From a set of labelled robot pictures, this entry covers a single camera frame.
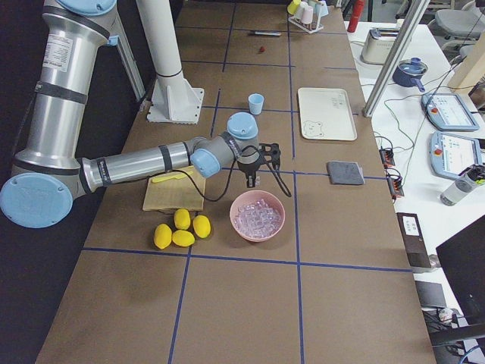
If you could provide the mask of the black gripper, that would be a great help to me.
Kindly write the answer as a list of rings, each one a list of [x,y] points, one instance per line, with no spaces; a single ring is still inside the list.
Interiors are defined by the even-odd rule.
[[[257,175],[257,171],[260,168],[260,163],[258,161],[251,162],[251,163],[242,163],[237,162],[239,170],[243,172],[246,176],[246,186],[248,188],[253,188],[253,179],[254,179],[254,187],[260,186],[260,176]]]

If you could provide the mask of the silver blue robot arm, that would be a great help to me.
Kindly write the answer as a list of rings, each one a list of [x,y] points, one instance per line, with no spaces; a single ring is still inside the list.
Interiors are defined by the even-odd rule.
[[[211,177],[237,162],[249,186],[260,165],[255,118],[233,116],[227,129],[208,140],[156,146],[100,157],[75,156],[97,52],[115,46],[137,98],[143,97],[139,69],[114,1],[47,1],[42,16],[49,28],[42,73],[35,88],[27,146],[14,156],[12,175],[1,190],[3,214],[26,228],[57,224],[76,198],[99,187],[126,183],[193,166]]]

